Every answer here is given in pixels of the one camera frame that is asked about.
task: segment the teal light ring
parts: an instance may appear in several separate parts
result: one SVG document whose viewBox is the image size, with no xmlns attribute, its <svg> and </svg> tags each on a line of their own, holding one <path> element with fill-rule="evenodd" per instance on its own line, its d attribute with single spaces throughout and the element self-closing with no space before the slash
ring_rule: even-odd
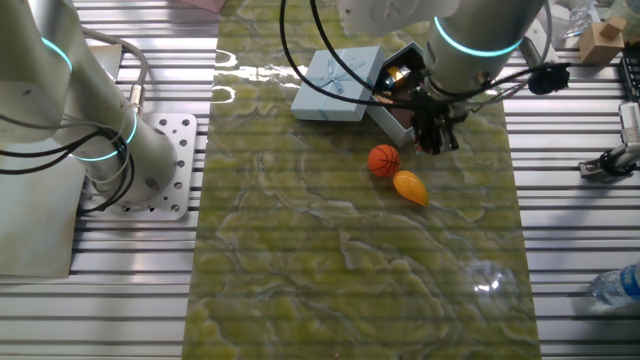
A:
<svg viewBox="0 0 640 360">
<path fill-rule="evenodd" d="M 131 135 L 129 135 L 129 138 L 127 139 L 127 144 L 131 142 L 131 140 L 133 140 L 133 136 L 136 134 L 136 130 L 138 129 L 138 114 L 136 114 L 136 110 L 133 109 L 133 130 L 131 131 Z M 78 156 L 74 156 L 76 159 L 81 160 L 81 161 L 102 161 L 102 160 L 107 160 L 109 158 L 112 158 L 114 156 L 118 155 L 118 151 L 114 151 L 109 155 L 105 155 L 103 157 L 100 158 L 96 158 L 96 159 L 85 159 L 85 158 L 81 158 Z"/>
<path fill-rule="evenodd" d="M 60 55 L 64 59 L 64 61 L 67 62 L 67 65 L 69 65 L 69 71 L 73 72 L 73 66 L 71 65 L 71 60 L 69 60 L 69 57 L 67 56 L 67 54 L 64 53 L 64 51 L 60 50 L 60 48 L 57 47 L 56 44 L 52 43 L 51 41 L 45 38 L 42 38 L 42 42 L 51 50 L 57 52 L 58 55 Z"/>
<path fill-rule="evenodd" d="M 461 45 L 459 43 L 457 43 L 455 40 L 453 40 L 451 38 L 451 36 L 449 36 L 444 29 L 442 28 L 442 25 L 440 25 L 440 21 L 438 20 L 438 18 L 434 18 L 434 22 L 436 23 L 436 27 L 438 28 L 438 31 L 440 31 L 440 35 L 442 35 L 442 37 L 447 40 L 447 42 L 453 46 L 454 48 L 462 51 L 465 54 L 469 54 L 472 56 L 477 56 L 477 57 L 497 57 L 497 56 L 502 56 L 502 55 L 506 55 L 509 54 L 510 52 L 512 52 L 513 50 L 517 49 L 518 46 L 520 46 L 520 44 L 522 43 L 522 39 L 520 39 L 520 41 L 518 41 L 515 45 L 508 47 L 506 49 L 503 50 L 496 50 L 496 51 L 482 51 L 482 50 L 474 50 L 474 49 L 470 49 L 464 45 Z"/>
</svg>

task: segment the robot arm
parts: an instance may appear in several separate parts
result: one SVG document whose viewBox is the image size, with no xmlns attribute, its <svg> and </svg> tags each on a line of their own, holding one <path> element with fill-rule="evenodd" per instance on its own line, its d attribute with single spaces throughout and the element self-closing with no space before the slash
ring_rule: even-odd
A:
<svg viewBox="0 0 640 360">
<path fill-rule="evenodd" d="M 414 111 L 412 124 L 416 144 L 428 153 L 440 154 L 457 149 L 453 126 L 477 107 L 457 99 L 464 98 L 464 94 L 483 92 L 519 47 L 531 67 L 546 60 L 537 51 L 539 47 L 525 39 L 545 1 L 338 0 L 338 3 L 348 26 L 371 36 L 432 19 L 424 44 L 424 82 L 413 92 L 415 103 L 428 103 L 432 107 Z M 568 72 L 562 71 L 535 74 L 531 80 L 535 78 L 542 83 L 538 87 L 540 94 L 559 90 L 568 84 Z M 553 82 L 549 78 L 558 81 L 548 85 Z"/>
<path fill-rule="evenodd" d="M 121 202 L 136 204 L 169 183 L 175 172 L 173 144 L 139 118 L 93 57 L 70 0 L 0 1 L 0 47 L 0 142 L 52 137 L 66 145 L 107 127 L 126 140 L 135 177 L 120 170 L 126 164 L 111 141 L 92 139 L 73 155 L 95 179 L 96 191 L 109 197 L 125 177 L 132 186 Z M 60 127 L 63 114 L 87 125 Z"/>
</svg>

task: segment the gift box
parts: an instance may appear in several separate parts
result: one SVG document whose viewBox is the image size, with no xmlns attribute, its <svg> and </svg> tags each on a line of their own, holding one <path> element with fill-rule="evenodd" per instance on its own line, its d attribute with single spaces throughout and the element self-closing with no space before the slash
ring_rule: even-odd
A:
<svg viewBox="0 0 640 360">
<path fill-rule="evenodd" d="M 388 70 L 391 68 L 403 67 L 408 67 L 413 74 L 418 75 L 421 70 L 425 69 L 423 56 L 424 54 L 420 46 L 413 42 L 384 62 L 380 77 L 388 76 Z M 405 81 L 402 87 L 394 90 L 391 95 L 396 98 L 411 100 L 409 92 L 412 88 L 419 85 L 419 79 L 419 76 L 412 76 L 412 79 Z M 371 99 L 378 101 L 375 96 L 372 96 Z M 369 106 L 367 113 L 382 130 L 389 135 L 398 147 L 403 147 L 413 142 L 413 127 L 411 126 L 413 112 L 411 110 L 384 106 Z"/>
<path fill-rule="evenodd" d="M 222 10 L 222 6 L 227 0 L 180 0 L 185 4 L 190 4 L 197 6 L 199 8 L 203 8 L 205 10 L 213 11 L 215 13 L 219 13 Z"/>
<path fill-rule="evenodd" d="M 379 46 L 340 49 L 336 52 L 361 79 L 371 86 L 375 84 L 384 62 L 384 53 Z M 336 95 L 359 100 L 371 97 L 371 91 L 347 74 L 327 50 L 315 53 L 305 76 L 318 87 Z M 291 112 L 299 120 L 361 121 L 366 109 L 366 105 L 325 96 L 304 83 L 291 105 Z"/>
</svg>

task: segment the light blue gift box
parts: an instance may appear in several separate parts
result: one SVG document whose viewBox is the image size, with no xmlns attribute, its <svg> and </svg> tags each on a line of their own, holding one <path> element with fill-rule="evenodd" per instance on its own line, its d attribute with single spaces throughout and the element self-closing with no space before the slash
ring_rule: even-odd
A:
<svg viewBox="0 0 640 360">
<path fill-rule="evenodd" d="M 361 79 L 375 85 L 385 60 L 379 46 L 340 49 L 336 52 Z M 336 95 L 359 100 L 369 100 L 371 96 L 371 91 L 347 74 L 327 50 L 315 53 L 306 77 Z M 299 120 L 361 121 L 366 110 L 366 105 L 330 98 L 304 83 L 291 105 L 291 112 Z"/>
</svg>

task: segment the metal plate with holes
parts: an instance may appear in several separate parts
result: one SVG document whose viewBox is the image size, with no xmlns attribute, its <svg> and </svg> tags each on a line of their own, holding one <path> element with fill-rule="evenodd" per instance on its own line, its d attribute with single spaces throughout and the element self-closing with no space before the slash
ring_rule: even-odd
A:
<svg viewBox="0 0 640 360">
<path fill-rule="evenodd" d="M 189 205 L 189 184 L 193 173 L 198 122 L 193 115 L 144 114 L 144 121 L 165 133 L 176 149 L 176 172 L 158 195 L 142 204 L 112 206 L 101 213 L 91 214 L 91 221 L 174 221 L 182 218 Z M 82 206 L 93 208 L 103 198 L 84 196 Z"/>
</svg>

